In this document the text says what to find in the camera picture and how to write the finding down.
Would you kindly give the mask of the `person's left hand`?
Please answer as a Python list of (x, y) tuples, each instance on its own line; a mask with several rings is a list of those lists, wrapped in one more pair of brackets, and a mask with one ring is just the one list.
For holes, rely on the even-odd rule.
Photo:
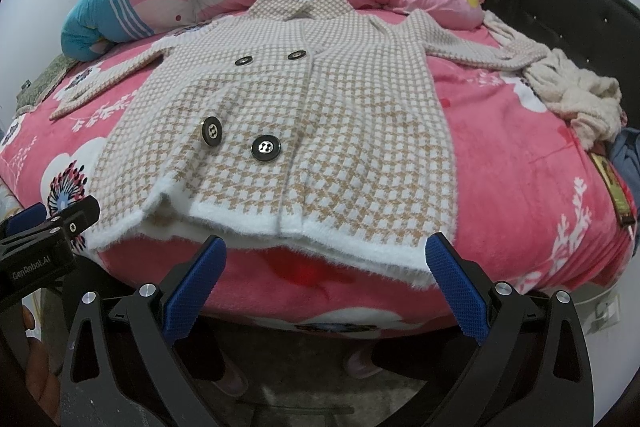
[(40, 409), (58, 426), (60, 425), (60, 381), (50, 371), (48, 351), (42, 341), (30, 336), (27, 337), (27, 341), (29, 352), (25, 369), (26, 388)]

